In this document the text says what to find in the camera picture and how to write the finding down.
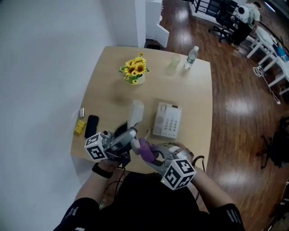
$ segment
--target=sunflower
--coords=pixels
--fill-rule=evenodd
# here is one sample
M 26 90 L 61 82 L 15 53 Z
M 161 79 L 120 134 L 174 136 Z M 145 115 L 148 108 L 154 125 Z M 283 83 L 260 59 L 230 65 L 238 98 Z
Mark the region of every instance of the sunflower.
M 138 81 L 137 79 L 134 79 L 134 80 L 132 81 L 132 84 L 133 84 L 133 85 L 136 85 L 138 82 L 139 82 L 139 81 Z
M 143 74 L 146 71 L 146 65 L 143 63 L 138 63 L 135 68 L 137 74 Z
M 136 69 L 135 65 L 128 66 L 127 68 L 125 68 L 125 73 L 131 74 L 135 69 Z
M 143 57 L 136 57 L 135 60 L 134 60 L 134 64 L 137 64 L 137 63 L 146 63 L 146 59 L 144 59 Z
M 129 60 L 126 62 L 126 66 L 129 67 L 134 64 L 134 60 Z
M 131 73 L 131 76 L 137 76 L 137 75 L 138 75 L 138 73 L 137 73 L 137 71 L 134 69 L 133 72 Z

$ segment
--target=wristwatch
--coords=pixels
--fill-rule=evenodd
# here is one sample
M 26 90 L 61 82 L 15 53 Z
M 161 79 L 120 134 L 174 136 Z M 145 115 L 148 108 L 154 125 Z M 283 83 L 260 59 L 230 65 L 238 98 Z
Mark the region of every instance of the wristwatch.
M 103 176 L 105 178 L 111 178 L 111 176 L 113 175 L 113 172 L 104 171 L 100 167 L 98 167 L 98 163 L 96 163 L 93 166 L 92 171 L 94 171 L 96 174 L 99 174 L 100 176 Z

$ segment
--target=water bottle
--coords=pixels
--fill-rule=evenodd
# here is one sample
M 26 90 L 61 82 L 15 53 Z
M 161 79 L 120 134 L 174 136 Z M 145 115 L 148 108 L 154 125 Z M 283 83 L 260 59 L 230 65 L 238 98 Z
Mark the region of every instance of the water bottle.
M 197 56 L 198 56 L 199 47 L 195 46 L 193 50 L 190 51 L 186 62 L 185 62 L 185 69 L 189 69 L 193 66 Z

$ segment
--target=black chair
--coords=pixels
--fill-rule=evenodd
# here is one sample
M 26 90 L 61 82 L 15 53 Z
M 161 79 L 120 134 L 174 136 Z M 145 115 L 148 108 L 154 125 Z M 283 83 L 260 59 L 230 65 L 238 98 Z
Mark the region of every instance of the black chair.
M 209 6 L 209 11 L 207 13 L 214 16 L 217 23 L 219 23 L 222 27 L 219 28 L 214 26 L 213 29 L 209 29 L 208 31 L 219 32 L 219 42 L 221 42 L 223 39 L 227 39 L 230 42 L 230 32 L 228 31 L 230 29 L 236 29 L 234 24 L 237 24 L 238 22 L 234 21 L 231 17 L 238 4 L 232 0 L 211 0 L 210 3 L 212 5 Z
M 289 117 L 282 118 L 280 120 L 280 129 L 274 133 L 273 138 L 269 138 L 267 142 L 264 135 L 261 138 L 264 140 L 266 149 L 258 152 L 256 155 L 263 156 L 267 154 L 265 165 L 261 166 L 261 169 L 265 168 L 268 162 L 268 159 L 274 162 L 276 166 L 282 167 L 283 163 L 289 162 Z

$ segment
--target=smartphone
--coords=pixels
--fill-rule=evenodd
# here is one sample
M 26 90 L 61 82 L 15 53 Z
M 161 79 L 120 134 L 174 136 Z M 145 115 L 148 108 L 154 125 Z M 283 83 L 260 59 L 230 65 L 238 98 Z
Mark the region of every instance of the smartphone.
M 92 137 L 96 134 L 96 127 L 98 125 L 99 117 L 96 115 L 90 115 L 87 124 L 86 124 L 86 130 L 84 137 L 88 139 L 89 137 Z

